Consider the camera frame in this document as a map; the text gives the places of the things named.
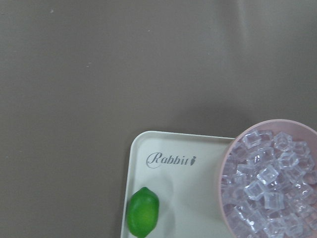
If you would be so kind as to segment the green lime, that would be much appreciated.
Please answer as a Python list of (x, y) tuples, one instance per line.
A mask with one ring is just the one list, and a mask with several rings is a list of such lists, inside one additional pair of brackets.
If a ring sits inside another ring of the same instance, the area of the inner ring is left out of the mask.
[(130, 233), (137, 238), (145, 238), (158, 222), (158, 196), (147, 187), (142, 187), (132, 195), (126, 215)]

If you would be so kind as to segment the pink bowl of ice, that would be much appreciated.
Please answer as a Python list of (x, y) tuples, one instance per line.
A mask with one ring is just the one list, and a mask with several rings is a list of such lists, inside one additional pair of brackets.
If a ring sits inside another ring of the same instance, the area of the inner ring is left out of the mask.
[(235, 238), (316, 237), (316, 131), (272, 119), (242, 132), (224, 153), (219, 202)]

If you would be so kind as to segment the cream plastic tray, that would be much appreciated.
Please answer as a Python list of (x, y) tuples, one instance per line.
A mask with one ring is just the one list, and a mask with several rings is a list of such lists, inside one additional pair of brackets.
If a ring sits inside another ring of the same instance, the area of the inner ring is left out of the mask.
[(143, 187), (159, 198), (151, 238), (230, 238), (219, 175), (231, 138), (146, 131), (132, 142), (124, 202)]

